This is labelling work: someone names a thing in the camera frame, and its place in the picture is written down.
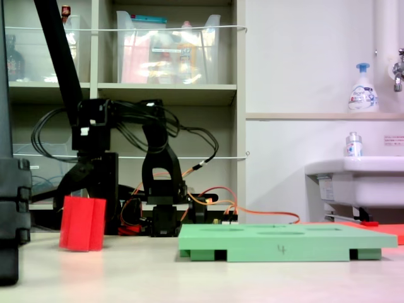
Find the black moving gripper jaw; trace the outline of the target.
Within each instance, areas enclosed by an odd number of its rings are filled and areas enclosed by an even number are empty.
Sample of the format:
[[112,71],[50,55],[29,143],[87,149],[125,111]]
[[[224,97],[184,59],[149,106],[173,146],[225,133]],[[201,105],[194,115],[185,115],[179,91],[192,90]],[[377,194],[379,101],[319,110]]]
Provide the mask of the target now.
[[78,162],[62,178],[59,183],[53,199],[53,209],[62,210],[64,206],[64,197],[80,189],[87,189],[93,183],[92,175],[94,164],[89,158],[79,158]]

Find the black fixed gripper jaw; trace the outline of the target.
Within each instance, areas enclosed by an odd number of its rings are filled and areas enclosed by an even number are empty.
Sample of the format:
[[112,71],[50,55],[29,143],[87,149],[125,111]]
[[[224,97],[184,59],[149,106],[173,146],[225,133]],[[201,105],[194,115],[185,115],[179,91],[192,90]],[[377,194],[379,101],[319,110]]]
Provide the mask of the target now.
[[119,208],[117,153],[104,153],[102,155],[100,172],[100,197],[106,200],[105,217],[115,218]]

